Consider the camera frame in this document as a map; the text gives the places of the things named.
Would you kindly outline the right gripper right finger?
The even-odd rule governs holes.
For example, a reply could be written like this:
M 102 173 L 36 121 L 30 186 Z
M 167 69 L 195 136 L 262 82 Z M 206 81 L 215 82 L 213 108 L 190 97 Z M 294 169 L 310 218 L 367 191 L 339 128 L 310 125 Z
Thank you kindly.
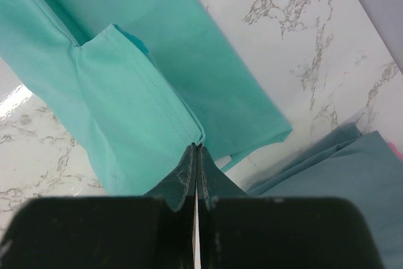
M 334 197 L 251 197 L 197 148 L 202 268 L 382 268 L 359 210 Z

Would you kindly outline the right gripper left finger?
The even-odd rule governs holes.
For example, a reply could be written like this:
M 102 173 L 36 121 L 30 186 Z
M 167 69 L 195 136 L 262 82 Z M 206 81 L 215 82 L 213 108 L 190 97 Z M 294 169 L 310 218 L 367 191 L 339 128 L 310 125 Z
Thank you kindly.
M 136 197 L 33 198 L 1 240 L 2 268 L 193 268 L 196 145 Z

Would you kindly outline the teal t shirt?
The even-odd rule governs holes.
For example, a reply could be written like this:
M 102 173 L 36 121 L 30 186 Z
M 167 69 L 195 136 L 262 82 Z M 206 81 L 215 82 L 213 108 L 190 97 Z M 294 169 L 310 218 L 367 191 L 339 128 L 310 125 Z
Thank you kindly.
M 114 195 L 190 144 L 237 164 L 292 131 L 198 0 L 1 0 L 1 58 Z

